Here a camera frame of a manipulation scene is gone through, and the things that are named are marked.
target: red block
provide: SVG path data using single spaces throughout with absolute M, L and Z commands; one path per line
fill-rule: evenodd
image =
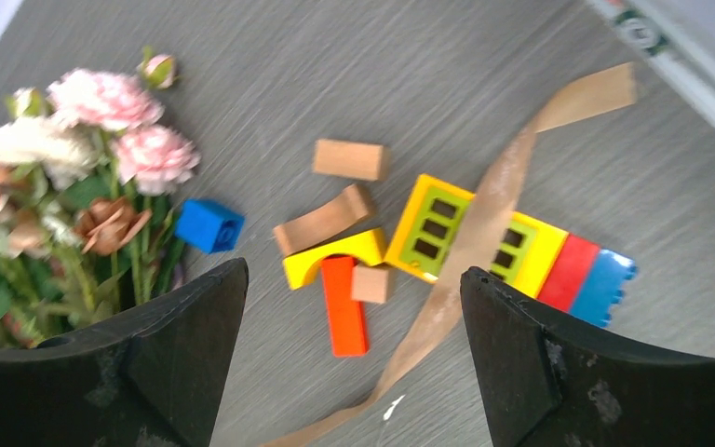
M 558 258 L 549 269 L 538 301 L 568 312 L 582 288 L 600 247 L 593 242 L 569 234 Z
M 320 267 L 335 357 L 359 357 L 369 352 L 363 303 L 352 300 L 354 267 L 351 256 L 326 258 Z

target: gray table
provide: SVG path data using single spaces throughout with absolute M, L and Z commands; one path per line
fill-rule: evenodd
M 311 173 L 314 140 L 393 149 L 391 178 L 369 185 L 380 216 L 356 231 L 381 224 L 391 235 L 419 173 L 474 187 L 550 93 L 634 59 L 581 3 L 544 4 L 26 0 L 0 41 L 0 99 L 76 65 L 131 70 L 144 44 L 182 59 L 184 82 L 165 100 L 205 157 L 182 196 L 248 217 L 235 252 L 188 260 L 193 274 L 233 256 L 250 265 L 212 445 L 253 446 L 365 398 L 428 291 L 401 275 L 390 303 L 368 306 L 370 353 L 332 357 L 321 286 L 288 290 L 271 234 L 348 184 Z M 519 209 L 637 260 L 612 331 L 715 356 L 715 130 L 644 64 L 637 71 L 639 104 L 540 139 Z M 488 439 L 460 325 L 372 411 L 317 445 Z

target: blue block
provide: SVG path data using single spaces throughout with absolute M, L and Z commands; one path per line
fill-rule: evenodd
M 637 266 L 633 260 L 614 251 L 601 249 L 569 314 L 600 328 L 607 327 L 611 319 L 610 306 L 623 300 L 621 287 L 636 274 Z
M 214 200 L 187 199 L 174 234 L 209 254 L 233 250 L 245 218 Z

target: brown ribbon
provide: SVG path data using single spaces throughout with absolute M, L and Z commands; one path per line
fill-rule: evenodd
M 604 114 L 635 102 L 631 63 L 591 74 L 560 89 L 487 169 L 465 213 L 437 283 L 410 331 L 398 345 L 376 388 L 358 406 L 338 411 L 308 427 L 263 444 L 298 447 L 321 438 L 363 413 L 437 347 L 462 316 L 459 281 L 471 266 L 493 259 L 517 207 L 536 134 Z

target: bouquet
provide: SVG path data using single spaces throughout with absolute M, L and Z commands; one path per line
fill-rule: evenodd
M 48 338 L 172 287 L 184 242 L 170 195 L 199 154 L 158 124 L 176 62 L 144 49 L 136 75 L 75 69 L 6 100 L 0 128 L 0 348 Z

